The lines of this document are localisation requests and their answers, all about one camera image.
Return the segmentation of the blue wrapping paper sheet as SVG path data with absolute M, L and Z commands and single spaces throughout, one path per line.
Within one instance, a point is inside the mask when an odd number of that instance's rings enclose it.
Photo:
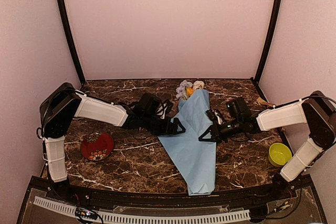
M 186 128 L 178 135 L 159 136 L 159 140 L 187 184 L 190 196 L 209 195 L 215 189 L 216 143 L 198 138 L 213 123 L 206 115 L 210 109 L 208 91 L 201 89 L 178 104 L 175 116 Z

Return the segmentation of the pink and blue fake flower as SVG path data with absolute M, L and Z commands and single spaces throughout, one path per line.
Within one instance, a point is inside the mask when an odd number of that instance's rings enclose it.
M 192 88 L 193 84 L 187 80 L 183 80 L 176 88 L 176 98 L 179 100 L 187 100 L 187 88 Z

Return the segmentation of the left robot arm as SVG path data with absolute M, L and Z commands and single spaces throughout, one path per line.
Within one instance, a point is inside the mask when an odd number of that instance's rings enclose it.
M 63 83 L 40 105 L 40 126 L 36 129 L 43 142 L 48 177 L 55 183 L 54 193 L 63 201 L 74 197 L 74 189 L 65 182 L 65 138 L 74 120 L 88 119 L 127 130 L 142 128 L 155 136 L 185 133 L 182 122 L 168 116 L 172 107 L 171 101 L 150 93 L 129 104 L 107 102 L 75 89 L 71 83 Z

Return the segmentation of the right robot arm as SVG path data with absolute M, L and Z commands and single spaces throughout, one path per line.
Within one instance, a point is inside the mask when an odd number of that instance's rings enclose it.
M 199 136 L 200 142 L 227 142 L 229 137 L 237 134 L 283 130 L 300 124 L 308 126 L 307 140 L 280 170 L 282 179 L 268 187 L 268 195 L 273 200 L 287 193 L 287 182 L 295 180 L 335 145 L 335 100 L 326 97 L 321 91 L 288 103 L 272 105 L 258 113 L 252 113 L 242 97 L 226 102 L 226 107 L 231 121 L 225 121 L 218 110 L 206 111 L 212 124 Z

